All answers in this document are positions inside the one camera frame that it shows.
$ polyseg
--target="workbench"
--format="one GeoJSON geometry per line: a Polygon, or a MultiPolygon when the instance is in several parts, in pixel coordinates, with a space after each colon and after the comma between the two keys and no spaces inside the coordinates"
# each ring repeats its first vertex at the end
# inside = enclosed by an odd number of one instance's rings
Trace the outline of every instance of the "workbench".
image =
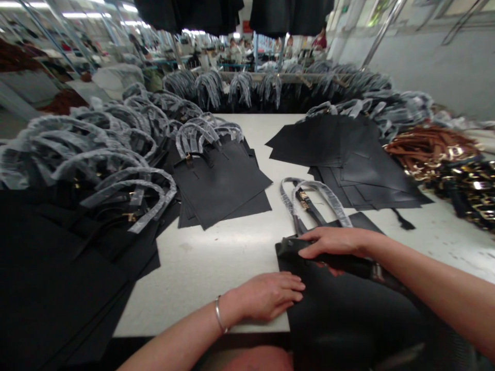
{"type": "MultiPolygon", "coordinates": [[[[154,336],[218,295],[248,279],[278,271],[275,243],[294,234],[292,218],[282,203],[278,187],[286,177],[312,179],[308,168],[269,159],[265,146],[284,125],[302,114],[219,114],[239,124],[256,151],[260,169],[273,181],[266,189],[272,211],[217,223],[204,231],[201,226],[178,229],[178,219],[157,239],[161,267],[140,279],[115,330],[115,337],[154,336]]],[[[431,258],[495,283],[495,237],[468,221],[458,219],[449,203],[426,193],[435,203],[400,213],[416,226],[406,231],[389,210],[364,214],[389,237],[431,258]]],[[[327,222],[333,212],[316,192],[308,195],[327,222]]],[[[347,215],[354,209],[346,209],[347,215]]],[[[315,226],[303,212],[308,228],[315,226]]],[[[283,314],[274,321],[242,323],[237,333],[287,332],[283,314]]]]}

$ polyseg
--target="black leather piece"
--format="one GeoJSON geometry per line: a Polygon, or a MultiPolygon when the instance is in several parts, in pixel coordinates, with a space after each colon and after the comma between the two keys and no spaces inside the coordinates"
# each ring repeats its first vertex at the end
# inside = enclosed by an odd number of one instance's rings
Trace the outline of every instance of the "black leather piece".
{"type": "Polygon", "coordinates": [[[291,35],[316,36],[326,26],[325,18],[334,10],[334,0],[299,0],[290,25],[291,35]]]}
{"type": "MultiPolygon", "coordinates": [[[[254,162],[256,164],[256,167],[259,168],[254,150],[249,149],[248,147],[247,152],[249,153],[250,161],[254,162]]],[[[200,222],[195,217],[194,212],[192,211],[192,208],[187,204],[187,201],[183,201],[181,207],[183,207],[183,209],[181,209],[181,214],[179,218],[179,228],[186,228],[186,227],[200,225],[200,222]]],[[[270,202],[268,201],[266,192],[263,191],[257,194],[256,196],[254,196],[252,199],[250,199],[244,205],[239,207],[237,210],[227,215],[223,220],[260,214],[271,210],[272,208],[270,206],[270,202]]]]}
{"type": "Polygon", "coordinates": [[[202,158],[175,167],[174,179],[182,199],[207,229],[244,205],[272,181],[249,160],[242,145],[231,141],[208,153],[213,167],[202,158]]]}
{"type": "Polygon", "coordinates": [[[249,26],[274,39],[284,37],[290,30],[295,3],[295,0],[253,0],[249,26]]]}
{"type": "MultiPolygon", "coordinates": [[[[362,213],[350,219],[381,233],[362,213]]],[[[424,340],[424,320],[404,296],[350,274],[334,277],[303,259],[278,259],[278,266],[306,285],[303,300],[287,311],[295,370],[367,369],[424,340]]]]}
{"type": "Polygon", "coordinates": [[[367,117],[318,115],[284,126],[267,146],[271,159],[313,166],[310,174],[332,189],[345,208],[421,207],[432,201],[378,142],[367,117]]]}
{"type": "Polygon", "coordinates": [[[141,18],[158,30],[181,33],[183,28],[227,35],[239,24],[239,0],[136,0],[141,18]]]}
{"type": "Polygon", "coordinates": [[[128,224],[121,223],[95,235],[105,222],[77,209],[92,192],[67,185],[0,193],[2,205],[12,210],[0,226],[0,283],[11,288],[0,310],[2,343],[8,344],[0,353],[2,369],[55,370],[66,362],[98,360],[134,282],[159,267],[158,227],[178,216],[179,204],[173,201],[161,220],[140,234],[127,232],[128,224]],[[66,220],[69,230],[62,226],[66,220]],[[74,259],[73,251],[88,237],[87,248],[74,259]]]}

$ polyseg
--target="metal pole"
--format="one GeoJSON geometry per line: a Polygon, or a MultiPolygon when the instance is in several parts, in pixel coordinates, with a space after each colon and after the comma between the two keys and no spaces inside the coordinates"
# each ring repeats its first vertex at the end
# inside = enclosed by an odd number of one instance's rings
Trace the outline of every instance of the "metal pole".
{"type": "MultiPolygon", "coordinates": [[[[26,5],[23,3],[22,0],[18,0],[20,3],[22,3],[24,5],[25,8],[26,5]]],[[[54,0],[45,0],[45,3],[48,4],[48,8],[50,9],[50,11],[52,12],[53,16],[55,17],[55,19],[58,21],[58,23],[60,23],[62,25],[62,28],[65,30],[65,33],[71,38],[71,40],[76,44],[77,48],[80,50],[80,52],[82,53],[82,55],[86,58],[86,60],[88,61],[89,63],[89,68],[91,70],[91,74],[95,73],[96,72],[96,69],[95,69],[95,66],[94,66],[94,61],[93,59],[91,58],[91,54],[89,53],[89,51],[86,49],[86,47],[84,46],[84,44],[81,42],[81,40],[79,39],[79,37],[77,36],[76,32],[73,30],[72,28],[72,25],[70,25],[66,20],[65,18],[59,14],[58,12],[58,8],[57,6],[55,5],[55,2],[54,0]]]]}
{"type": "Polygon", "coordinates": [[[165,32],[165,35],[167,35],[167,40],[169,41],[170,46],[172,47],[172,50],[174,51],[174,56],[175,56],[175,60],[177,62],[177,67],[179,68],[179,70],[185,70],[186,67],[182,63],[182,59],[180,58],[179,52],[177,51],[177,45],[175,45],[174,38],[170,35],[169,32],[165,32]]]}
{"type": "MultiPolygon", "coordinates": [[[[51,23],[51,21],[50,21],[47,17],[45,17],[45,15],[44,15],[42,12],[40,12],[38,9],[36,9],[36,8],[32,8],[32,10],[34,10],[34,11],[36,12],[36,14],[37,14],[37,15],[40,15],[43,19],[45,19],[45,21],[47,21],[47,22],[51,23]]],[[[65,37],[62,35],[62,33],[60,32],[60,30],[58,29],[58,27],[57,27],[57,26],[55,26],[55,25],[52,25],[52,26],[53,26],[53,28],[55,29],[55,31],[58,33],[58,36],[60,36],[60,38],[62,39],[62,41],[63,41],[66,45],[69,45],[69,43],[67,42],[67,40],[65,39],[65,37]]]]}
{"type": "Polygon", "coordinates": [[[117,14],[119,15],[119,18],[120,20],[122,21],[122,25],[124,26],[124,29],[125,31],[127,32],[127,34],[129,35],[130,34],[130,30],[129,28],[127,27],[127,25],[125,24],[125,19],[124,17],[122,17],[122,13],[120,12],[120,9],[119,9],[119,3],[115,3],[115,8],[117,10],[117,14]]]}
{"type": "Polygon", "coordinates": [[[259,35],[256,31],[253,31],[254,38],[256,40],[254,41],[255,49],[254,49],[254,72],[258,72],[258,41],[259,41],[259,35]]]}
{"type": "Polygon", "coordinates": [[[370,64],[371,59],[375,55],[376,50],[378,49],[378,46],[382,42],[383,36],[385,36],[385,33],[387,32],[388,26],[390,26],[390,23],[392,23],[392,20],[395,19],[395,17],[401,12],[402,8],[406,4],[406,0],[396,0],[392,11],[387,17],[387,20],[384,22],[383,26],[380,28],[380,31],[378,31],[378,35],[376,35],[376,39],[373,42],[373,45],[371,46],[370,51],[368,52],[368,55],[365,58],[365,61],[362,63],[361,70],[364,70],[368,64],[370,64]]]}
{"type": "Polygon", "coordinates": [[[68,58],[68,56],[65,54],[64,50],[62,47],[55,41],[55,39],[50,35],[50,33],[43,27],[41,24],[40,20],[36,17],[36,15],[32,12],[31,7],[26,6],[26,4],[18,0],[19,3],[24,7],[24,9],[27,11],[29,16],[31,17],[32,21],[35,23],[35,25],[40,29],[40,31],[45,35],[45,37],[50,40],[55,47],[55,49],[58,49],[58,51],[62,54],[62,57],[65,59],[67,64],[72,68],[72,70],[80,76],[79,72],[76,70],[76,67],[72,64],[72,61],[68,58]]]}
{"type": "Polygon", "coordinates": [[[100,13],[102,15],[103,24],[107,28],[108,34],[110,35],[110,38],[112,39],[113,43],[115,45],[119,46],[120,45],[119,40],[115,37],[115,34],[113,33],[112,28],[108,24],[108,22],[105,18],[105,12],[102,10],[101,6],[98,3],[94,3],[94,6],[96,7],[96,10],[98,11],[98,13],[100,13]]]}
{"type": "Polygon", "coordinates": [[[280,54],[278,55],[278,73],[282,72],[282,65],[284,63],[284,49],[285,49],[285,36],[282,37],[282,48],[280,49],[280,54]]]}

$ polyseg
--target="bracelet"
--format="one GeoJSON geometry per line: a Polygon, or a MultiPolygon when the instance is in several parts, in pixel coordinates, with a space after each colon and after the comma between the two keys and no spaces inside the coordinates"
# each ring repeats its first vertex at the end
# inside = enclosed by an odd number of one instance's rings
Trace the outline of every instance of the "bracelet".
{"type": "Polygon", "coordinates": [[[219,302],[219,300],[220,300],[220,296],[221,296],[221,295],[219,295],[219,296],[217,297],[217,299],[215,300],[215,312],[216,312],[216,314],[217,314],[218,324],[220,325],[220,328],[222,329],[223,333],[224,333],[224,334],[226,334],[226,333],[228,333],[229,328],[224,327],[224,326],[222,325],[222,320],[220,319],[220,308],[218,307],[218,302],[219,302]]]}

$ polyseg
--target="brown leather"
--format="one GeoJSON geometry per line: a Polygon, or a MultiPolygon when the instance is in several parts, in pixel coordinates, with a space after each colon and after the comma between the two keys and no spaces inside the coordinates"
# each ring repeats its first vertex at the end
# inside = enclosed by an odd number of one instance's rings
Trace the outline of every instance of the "brown leather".
{"type": "Polygon", "coordinates": [[[435,177],[442,162],[456,162],[478,156],[479,144],[458,131],[416,126],[384,147],[417,180],[435,177]]]}

